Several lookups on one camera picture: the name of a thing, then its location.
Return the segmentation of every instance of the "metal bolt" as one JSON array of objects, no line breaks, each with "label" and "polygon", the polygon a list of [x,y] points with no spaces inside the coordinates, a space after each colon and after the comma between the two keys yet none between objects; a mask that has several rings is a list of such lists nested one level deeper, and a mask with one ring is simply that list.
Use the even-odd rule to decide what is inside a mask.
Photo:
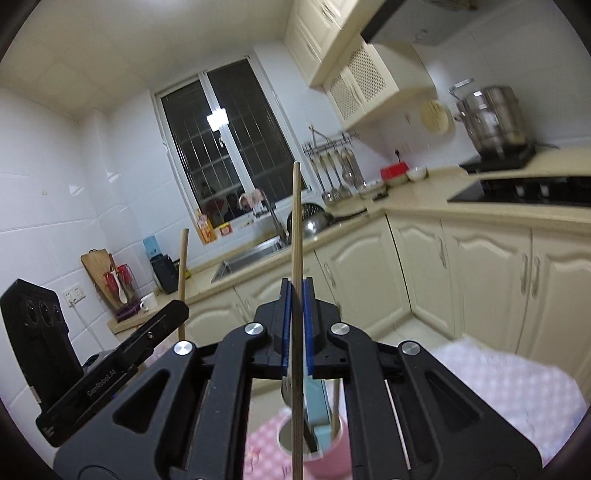
[{"label": "metal bolt", "polygon": [[333,332],[335,335],[347,335],[351,328],[346,323],[334,323],[330,327],[330,331]]},{"label": "metal bolt", "polygon": [[193,344],[186,340],[181,340],[174,345],[174,353],[177,355],[187,355],[191,350],[193,350]]},{"label": "metal bolt", "polygon": [[406,355],[416,355],[421,351],[421,346],[417,342],[404,342],[402,352]]},{"label": "metal bolt", "polygon": [[248,325],[246,325],[244,327],[244,331],[248,334],[248,335],[258,335],[259,333],[261,333],[263,330],[265,329],[265,327],[263,327],[263,325],[261,325],[260,323],[257,322],[252,322],[249,323]]}]

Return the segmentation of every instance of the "white checkered tablecloth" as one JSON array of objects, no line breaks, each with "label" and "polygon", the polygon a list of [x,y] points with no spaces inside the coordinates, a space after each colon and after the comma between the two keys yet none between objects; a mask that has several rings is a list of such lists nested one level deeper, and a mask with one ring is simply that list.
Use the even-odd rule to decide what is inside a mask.
[{"label": "white checkered tablecloth", "polygon": [[[576,382],[556,367],[483,349],[470,340],[450,343],[432,354],[532,441],[544,465],[587,410]],[[327,390],[332,398],[331,382]],[[339,410],[346,418],[342,389]],[[277,429],[288,416],[289,410],[283,410],[248,436],[244,480],[291,480],[291,458],[277,445]],[[313,477],[304,470],[304,479]]]}]

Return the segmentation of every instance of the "floor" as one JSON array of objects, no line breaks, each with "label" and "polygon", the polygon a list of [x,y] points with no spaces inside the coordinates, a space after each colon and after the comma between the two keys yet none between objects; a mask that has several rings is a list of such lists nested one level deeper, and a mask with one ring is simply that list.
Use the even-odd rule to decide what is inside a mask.
[{"label": "floor", "polygon": [[[391,333],[380,339],[380,342],[398,345],[405,340],[416,340],[428,350],[433,350],[449,342],[447,338],[416,317],[412,317],[399,325]],[[281,381],[278,380],[276,390],[257,395],[251,400],[248,417],[249,433],[258,430],[263,423],[274,417],[282,408],[285,408],[279,392],[280,385]]]}]

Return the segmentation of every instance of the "white mug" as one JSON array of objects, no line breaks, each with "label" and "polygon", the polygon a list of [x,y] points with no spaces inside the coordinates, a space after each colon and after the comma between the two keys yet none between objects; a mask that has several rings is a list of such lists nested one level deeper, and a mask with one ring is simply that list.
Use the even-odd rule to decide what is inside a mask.
[{"label": "white mug", "polygon": [[156,295],[154,295],[153,293],[147,294],[139,302],[139,308],[141,308],[145,312],[148,312],[150,310],[155,310],[157,307],[158,307],[158,300],[156,300]]}]

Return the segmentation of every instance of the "ceiling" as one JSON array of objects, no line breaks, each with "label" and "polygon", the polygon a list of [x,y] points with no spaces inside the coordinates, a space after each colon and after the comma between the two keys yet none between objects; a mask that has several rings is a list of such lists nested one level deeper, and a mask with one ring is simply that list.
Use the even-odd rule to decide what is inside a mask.
[{"label": "ceiling", "polygon": [[292,0],[42,0],[0,61],[0,86],[78,120],[199,62],[281,38]]}]

